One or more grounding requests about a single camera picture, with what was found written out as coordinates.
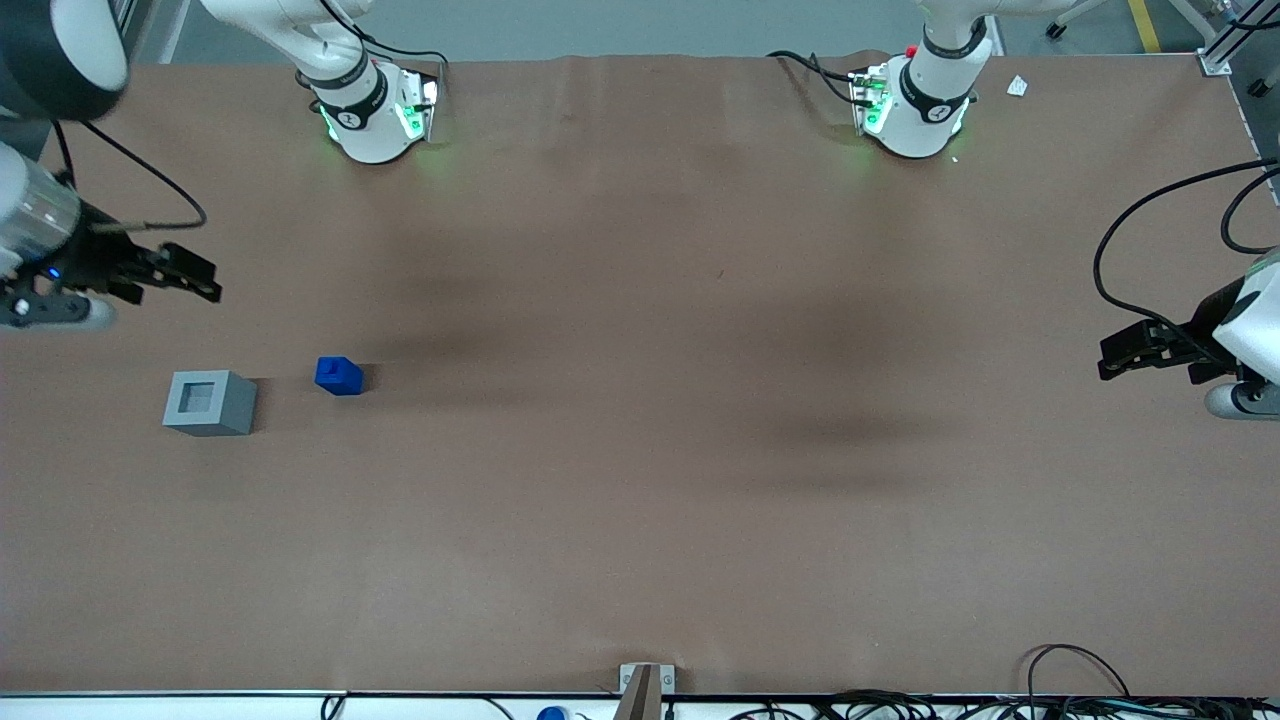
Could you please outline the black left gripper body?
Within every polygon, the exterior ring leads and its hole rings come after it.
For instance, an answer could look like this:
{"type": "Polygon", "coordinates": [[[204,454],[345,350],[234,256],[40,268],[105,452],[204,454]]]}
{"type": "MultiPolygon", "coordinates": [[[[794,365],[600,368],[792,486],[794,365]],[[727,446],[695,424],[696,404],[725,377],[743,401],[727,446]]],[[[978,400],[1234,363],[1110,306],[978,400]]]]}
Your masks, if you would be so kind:
{"type": "Polygon", "coordinates": [[[1234,307],[1243,284],[1229,283],[1202,299],[1187,323],[1187,333],[1203,348],[1201,352],[1204,355],[1204,359],[1188,366],[1188,379],[1193,386],[1236,374],[1238,360],[1213,338],[1213,332],[1234,307]]]}

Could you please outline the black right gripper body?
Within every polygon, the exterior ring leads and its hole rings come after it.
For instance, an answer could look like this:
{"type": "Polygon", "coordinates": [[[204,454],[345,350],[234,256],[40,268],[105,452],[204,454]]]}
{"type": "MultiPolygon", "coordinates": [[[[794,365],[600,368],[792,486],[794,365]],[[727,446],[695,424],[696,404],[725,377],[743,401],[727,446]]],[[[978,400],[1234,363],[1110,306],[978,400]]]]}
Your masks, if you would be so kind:
{"type": "Polygon", "coordinates": [[[128,269],[138,250],[115,220],[93,205],[79,208],[69,240],[45,259],[45,277],[59,290],[91,291],[127,304],[138,301],[128,269]]]}

